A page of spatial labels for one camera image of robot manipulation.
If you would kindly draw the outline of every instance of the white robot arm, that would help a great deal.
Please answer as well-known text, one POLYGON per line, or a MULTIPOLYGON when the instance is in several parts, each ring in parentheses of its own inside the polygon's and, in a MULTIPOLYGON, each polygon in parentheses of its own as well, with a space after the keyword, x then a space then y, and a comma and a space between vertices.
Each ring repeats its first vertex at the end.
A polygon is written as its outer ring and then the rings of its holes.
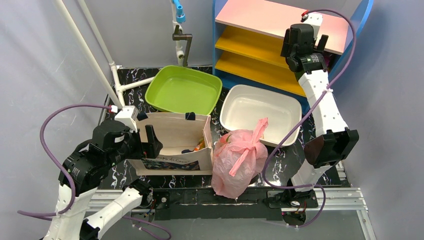
MULTIPOLYGON (((50 228, 43 240, 99 240, 105 232, 132 209, 146 205, 150 186, 139 179, 132 182, 122 195, 87 218, 89 202, 101 180, 110 168, 127 158, 156 158, 162 144, 156 138, 153 126, 146 126, 148 142, 141 142, 140 131, 134 119, 138 110, 125 106, 115 120, 104 121, 97 126, 88 143, 80 144, 64 161, 63 167, 75 183, 76 197, 72 207, 52 218, 50 228)), ((63 173, 59 175, 59 197, 55 211, 64 209, 70 202, 72 191, 63 173)))
MULTIPOLYGON (((323 17, 319 13, 302 16, 302 22, 293 24, 285 32, 281 56, 313 106, 323 91, 327 94, 313 110, 316 138, 305 144, 305 161, 291 178, 288 186, 315 185, 332 166, 345 159, 359 139, 358 131, 350 130, 340 115, 329 84, 328 68, 322 55, 328 40, 322 35, 317 47, 318 31, 323 17)), ((291 190, 290 198, 308 196, 313 187, 291 190)))

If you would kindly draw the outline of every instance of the green plastic basin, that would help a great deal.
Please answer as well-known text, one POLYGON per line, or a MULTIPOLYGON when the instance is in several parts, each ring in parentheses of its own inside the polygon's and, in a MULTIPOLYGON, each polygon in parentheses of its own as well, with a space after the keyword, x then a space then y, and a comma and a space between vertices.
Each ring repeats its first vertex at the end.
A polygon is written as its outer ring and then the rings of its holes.
POLYGON ((145 99, 162 112, 209 115, 223 83, 211 74, 182 66, 162 68, 148 86, 145 99))

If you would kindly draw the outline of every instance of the plastic bag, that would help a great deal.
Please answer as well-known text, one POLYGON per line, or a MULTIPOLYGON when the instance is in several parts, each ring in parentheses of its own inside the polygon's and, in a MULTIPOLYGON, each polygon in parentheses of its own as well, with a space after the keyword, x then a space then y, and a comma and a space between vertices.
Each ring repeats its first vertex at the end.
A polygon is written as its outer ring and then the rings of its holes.
POLYGON ((231 131, 216 143, 211 184, 217 195, 237 198, 262 171, 268 151, 259 139, 267 127, 268 118, 263 118, 254 131, 231 131))

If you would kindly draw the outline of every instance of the white tub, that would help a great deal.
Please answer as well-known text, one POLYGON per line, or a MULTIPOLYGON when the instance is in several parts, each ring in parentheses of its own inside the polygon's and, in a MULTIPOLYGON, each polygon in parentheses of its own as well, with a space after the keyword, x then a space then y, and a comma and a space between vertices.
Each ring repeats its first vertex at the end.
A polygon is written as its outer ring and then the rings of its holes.
MULTIPOLYGON (((236 85, 222 106, 220 122, 227 131, 254 130, 258 120, 268 118, 268 127, 260 142, 276 147, 301 120, 301 104, 293 97, 247 85, 236 85)), ((295 143, 298 128, 284 143, 295 143)))

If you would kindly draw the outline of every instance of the black and white patterned surface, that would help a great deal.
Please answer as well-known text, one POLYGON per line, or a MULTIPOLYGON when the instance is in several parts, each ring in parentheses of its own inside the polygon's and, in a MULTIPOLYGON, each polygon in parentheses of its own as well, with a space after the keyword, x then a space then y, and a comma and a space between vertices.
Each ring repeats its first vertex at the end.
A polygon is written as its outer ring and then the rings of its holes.
MULTIPOLYGON (((212 67, 193 67, 196 70, 212 74, 212 67)), ((121 84, 126 85, 138 82, 143 79, 154 77, 159 68, 137 68, 120 69, 118 71, 121 84)), ((149 85, 143 85, 130 89, 125 92, 124 99, 128 105, 136 106, 140 112, 158 112, 145 101, 145 93, 149 85)), ((220 124, 220 112, 229 89, 223 88, 218 103, 211 113, 211 133, 212 141, 217 141, 220 136, 226 134, 226 130, 220 124)), ((106 113, 105 119, 113 116, 106 113)), ((293 145, 280 148, 277 154, 270 162, 266 170, 267 179, 278 186, 285 185, 287 181, 299 170, 305 160, 303 148, 305 143, 315 137, 315 125, 312 117, 309 117, 300 127, 300 132, 296 142, 293 145)), ((273 147, 268 147, 268 153, 273 151, 273 147)), ((208 188, 211 187, 210 175, 185 175, 185 176, 137 176, 135 169, 125 160, 115 166, 109 176, 103 180, 100 188, 102 189, 121 189, 124 185, 130 184, 133 180, 141 178, 148 181, 154 188, 208 188)), ((324 186, 341 184, 337 171, 335 169, 327 171, 319 180, 319 184, 324 186)), ((250 187, 262 187, 264 184, 261 175, 252 180, 250 187)))

